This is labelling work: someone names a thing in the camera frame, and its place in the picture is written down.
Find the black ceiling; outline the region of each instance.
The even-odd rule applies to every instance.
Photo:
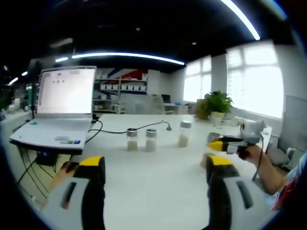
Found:
[[[259,0],[233,0],[250,19],[262,39],[292,43],[288,26]],[[60,57],[84,52],[121,51],[156,55],[189,62],[226,48],[254,41],[238,19],[219,0],[57,0],[6,2],[0,44],[0,65],[14,78],[32,58]],[[61,49],[50,44],[71,37]],[[140,58],[83,60],[81,64],[113,68],[151,68],[173,72],[182,66]]]

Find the window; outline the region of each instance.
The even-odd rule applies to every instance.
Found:
[[[183,100],[196,102],[211,92],[211,56],[187,65],[185,72]]]
[[[261,42],[228,50],[227,68],[227,93],[234,107],[282,118],[283,76],[272,43]]]

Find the metal lid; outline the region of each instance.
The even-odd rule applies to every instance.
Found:
[[[127,129],[127,136],[128,137],[137,137],[138,136],[138,130],[135,128],[128,128]]]
[[[192,127],[192,122],[190,122],[190,121],[181,121],[180,122],[180,127],[182,127],[182,128],[191,128]]]
[[[156,129],[148,129],[146,130],[146,136],[149,138],[155,138],[157,136],[158,131]]]

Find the bottle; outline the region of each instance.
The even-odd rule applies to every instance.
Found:
[[[138,131],[135,128],[127,129],[127,151],[138,150]]]
[[[146,152],[155,152],[157,147],[157,134],[156,129],[146,130]]]
[[[192,123],[190,121],[180,122],[179,139],[178,139],[179,148],[185,148],[188,146],[191,127]]]

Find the white laptop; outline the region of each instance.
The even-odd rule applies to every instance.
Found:
[[[41,73],[37,113],[10,136],[27,149],[81,154],[92,121],[96,67],[46,69]]]

